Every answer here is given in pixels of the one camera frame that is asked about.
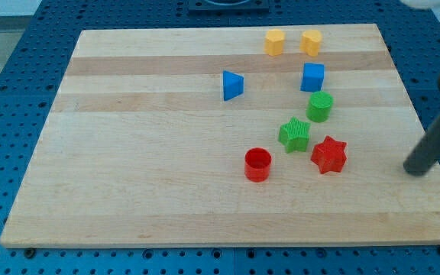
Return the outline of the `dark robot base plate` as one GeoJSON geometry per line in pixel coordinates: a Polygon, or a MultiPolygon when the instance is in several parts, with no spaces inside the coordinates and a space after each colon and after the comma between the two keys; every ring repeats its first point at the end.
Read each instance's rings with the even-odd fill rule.
{"type": "Polygon", "coordinates": [[[189,12],[269,11],[270,0],[187,0],[189,12]]]}

